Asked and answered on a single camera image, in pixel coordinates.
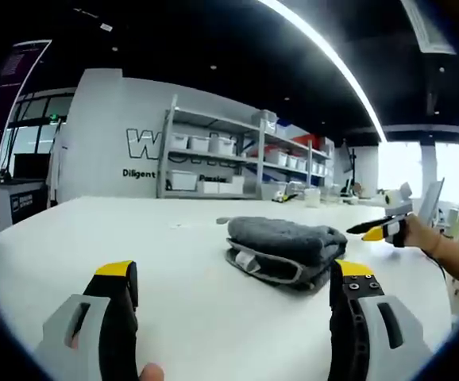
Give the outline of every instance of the ceiling light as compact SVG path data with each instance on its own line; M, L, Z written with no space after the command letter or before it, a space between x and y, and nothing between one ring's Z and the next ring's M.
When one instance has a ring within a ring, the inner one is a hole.
M330 46L328 42L316 32L309 24L307 24L298 14L287 8L284 4L281 4L278 0L258 0L259 2L265 4L272 10L275 10L278 14L283 16L286 20L291 22L296 26L303 34L305 34L309 39L311 39L324 53L330 58L334 65L339 69L339 71L344 75L349 85L353 88L358 98L361 100L362 105L367 111L367 114L371 118L378 135L380 136L381 141L386 142L387 138L385 137L383 128L381 127L380 121L376 112L371 106L371 102L367 99L362 87L358 83L357 79L353 73L348 69L346 64L341 60L341 57L335 52L335 50Z

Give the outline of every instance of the white table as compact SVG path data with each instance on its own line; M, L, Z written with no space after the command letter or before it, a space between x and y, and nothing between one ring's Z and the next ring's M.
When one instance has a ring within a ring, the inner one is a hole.
M28 350L42 323L82 293L95 270L135 260L139 279L137 366L157 362L167 381L326 379L329 286L295 297L244 275L224 258L222 216L286 218L344 231L381 208L303 202L81 198L0 233L0 310ZM347 260L371 267L423 323L437 348L450 330L439 268L419 250L349 237Z

